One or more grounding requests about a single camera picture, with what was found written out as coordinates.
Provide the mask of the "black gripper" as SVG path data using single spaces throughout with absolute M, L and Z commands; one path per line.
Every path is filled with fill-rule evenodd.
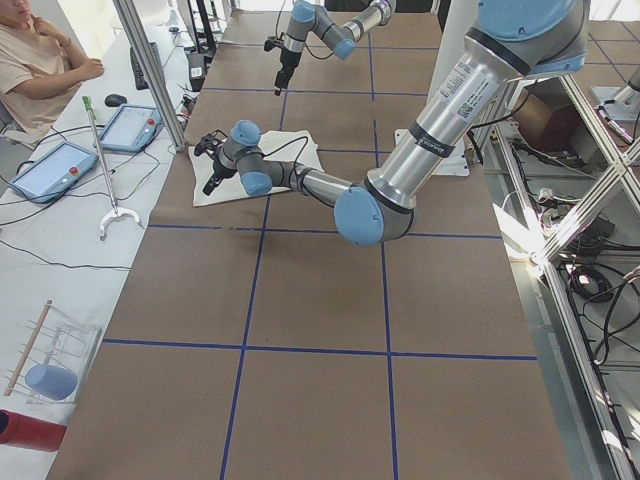
M 269 52 L 275 48 L 281 50 L 279 57 L 281 67 L 276 74 L 274 83 L 274 94 L 280 96 L 283 91 L 288 89 L 289 81 L 300 63 L 303 42 L 288 34 L 268 36 L 264 42 L 264 50 Z
M 212 161 L 213 173 L 202 189 L 205 196 L 210 196 L 223 180 L 230 179 L 235 175 L 234 165 L 223 159 L 223 146 L 228 136 L 221 130 L 204 135 L 195 145 L 195 155 L 202 154 Z

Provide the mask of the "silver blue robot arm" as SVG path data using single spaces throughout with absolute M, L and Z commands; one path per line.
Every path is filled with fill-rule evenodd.
M 332 207 L 339 234 L 370 246 L 404 236 L 414 221 L 415 195 L 455 150 L 505 84 L 580 70 L 586 58 L 587 1 L 481 1 L 464 36 L 464 52 L 390 156 L 357 184 L 298 161 L 269 161 L 261 132 L 240 120 L 226 138 L 211 133 L 195 146 L 213 173 L 203 192 L 238 177 L 259 197 L 286 187 Z
M 269 36 L 264 50 L 280 50 L 280 70 L 274 82 L 274 94 L 279 96 L 300 64 L 307 38 L 315 35 L 333 55 L 346 60 L 362 37 L 377 26 L 386 25 L 396 11 L 396 1 L 370 1 L 356 17 L 338 25 L 325 7 L 308 1 L 295 1 L 287 29 Z

